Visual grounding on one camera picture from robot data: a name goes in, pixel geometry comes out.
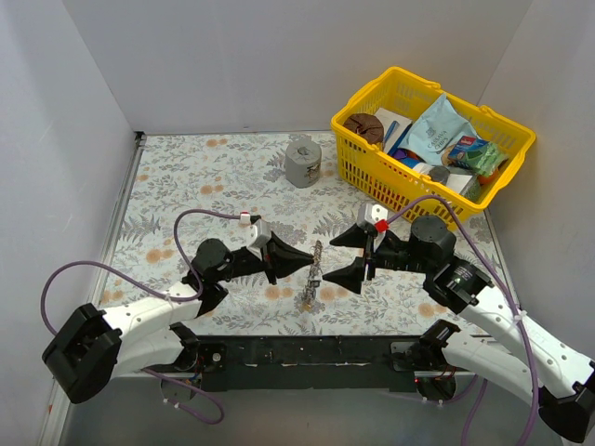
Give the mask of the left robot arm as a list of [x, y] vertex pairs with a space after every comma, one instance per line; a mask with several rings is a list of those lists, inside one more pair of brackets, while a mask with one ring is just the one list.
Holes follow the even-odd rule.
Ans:
[[313, 256], [283, 242], [275, 233], [252, 233], [248, 246], [230, 250], [219, 239], [198, 246], [192, 270], [163, 297], [100, 310], [77, 308], [42, 355], [70, 402], [95, 397], [115, 377], [164, 366], [199, 369], [205, 355], [187, 322], [212, 311], [227, 296], [222, 287], [237, 277], [264, 273], [276, 283], [311, 265]]

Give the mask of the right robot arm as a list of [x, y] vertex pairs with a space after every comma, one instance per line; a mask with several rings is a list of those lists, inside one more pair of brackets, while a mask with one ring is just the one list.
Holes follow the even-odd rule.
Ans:
[[491, 278], [456, 256], [456, 236], [436, 216], [414, 220], [407, 240], [384, 220], [359, 222], [332, 240], [361, 256], [323, 278], [358, 294], [377, 269], [424, 275], [424, 291], [487, 332], [493, 348], [444, 320], [432, 324], [402, 357], [416, 367], [462, 368], [503, 387], [530, 405], [559, 436], [583, 442], [594, 427], [594, 360], [563, 343], [508, 302]]

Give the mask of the silver keyring with keys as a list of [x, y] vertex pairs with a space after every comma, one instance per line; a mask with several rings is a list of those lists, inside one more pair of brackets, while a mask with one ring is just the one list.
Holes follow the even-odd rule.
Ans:
[[313, 246], [312, 264], [310, 265], [308, 279], [304, 287], [301, 306], [304, 310], [311, 310], [317, 294], [317, 289], [321, 283], [322, 270], [320, 267], [323, 252], [323, 244], [317, 240]]

